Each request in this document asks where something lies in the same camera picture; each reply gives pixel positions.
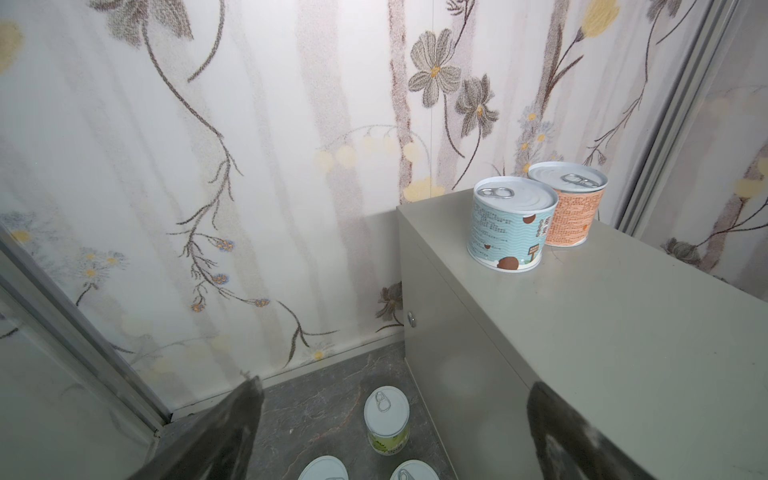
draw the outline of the metal ring pull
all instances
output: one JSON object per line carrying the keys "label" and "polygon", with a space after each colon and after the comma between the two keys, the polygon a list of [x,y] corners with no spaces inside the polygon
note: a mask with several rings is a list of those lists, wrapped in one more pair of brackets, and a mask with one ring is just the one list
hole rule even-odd
{"label": "metal ring pull", "polygon": [[401,468],[400,471],[397,472],[397,480],[416,480],[416,479],[413,478],[413,475],[411,475],[408,470]]}
{"label": "metal ring pull", "polygon": [[497,188],[481,188],[478,190],[483,197],[494,198],[512,198],[515,196],[515,192],[511,188],[497,187]]}
{"label": "metal ring pull", "polygon": [[582,187],[600,187],[600,184],[594,180],[590,180],[586,177],[582,177],[577,174],[567,174],[560,177],[561,180],[568,182],[569,184],[581,185]]}
{"label": "metal ring pull", "polygon": [[383,392],[376,392],[376,408],[379,409],[380,412],[386,412],[390,407],[392,407],[392,402],[386,398],[386,395],[384,395]]}

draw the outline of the can label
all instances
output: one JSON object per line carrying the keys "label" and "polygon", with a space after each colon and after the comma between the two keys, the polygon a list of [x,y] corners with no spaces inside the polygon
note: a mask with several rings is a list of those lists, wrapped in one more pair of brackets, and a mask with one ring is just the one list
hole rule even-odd
{"label": "can label", "polygon": [[560,201],[554,211],[547,245],[572,247],[583,242],[589,234],[589,227],[598,211],[605,190],[588,194],[569,194],[558,191]]}
{"label": "can label", "polygon": [[380,437],[369,430],[368,441],[378,453],[382,455],[394,455],[406,446],[410,434],[411,428],[410,425],[407,424],[402,432],[393,437]]}
{"label": "can label", "polygon": [[497,270],[531,269],[541,259],[553,212],[554,206],[538,214],[511,214],[475,198],[469,253]]}

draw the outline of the wallpaper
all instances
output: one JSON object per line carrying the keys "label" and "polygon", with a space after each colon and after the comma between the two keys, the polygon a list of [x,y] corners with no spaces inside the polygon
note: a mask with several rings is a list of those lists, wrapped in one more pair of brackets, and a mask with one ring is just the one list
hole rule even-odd
{"label": "wallpaper", "polygon": [[184,406],[402,329],[399,204],[571,161],[615,223],[707,8],[5,2],[0,222]]}
{"label": "wallpaper", "polygon": [[768,5],[740,3],[642,240],[768,300]]}

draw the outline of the brown coconut illustration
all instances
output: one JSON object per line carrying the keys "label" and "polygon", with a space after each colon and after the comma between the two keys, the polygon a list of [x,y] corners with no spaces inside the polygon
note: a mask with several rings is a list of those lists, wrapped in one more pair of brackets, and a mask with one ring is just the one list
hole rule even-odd
{"label": "brown coconut illustration", "polygon": [[514,257],[504,257],[498,261],[497,268],[503,268],[504,270],[517,270],[520,266],[518,259]]}

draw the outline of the gray marble floor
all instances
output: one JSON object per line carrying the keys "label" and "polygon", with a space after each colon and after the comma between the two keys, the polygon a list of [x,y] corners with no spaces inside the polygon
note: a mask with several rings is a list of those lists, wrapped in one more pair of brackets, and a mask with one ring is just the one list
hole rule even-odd
{"label": "gray marble floor", "polygon": [[[441,480],[455,480],[404,357],[404,344],[396,343],[266,389],[247,478],[296,480],[314,458],[333,455],[346,465],[350,480],[389,480],[411,458],[430,464]],[[383,385],[401,389],[411,404],[411,438],[391,457],[371,448],[362,417],[368,395]],[[166,427],[158,451],[204,414]]]}

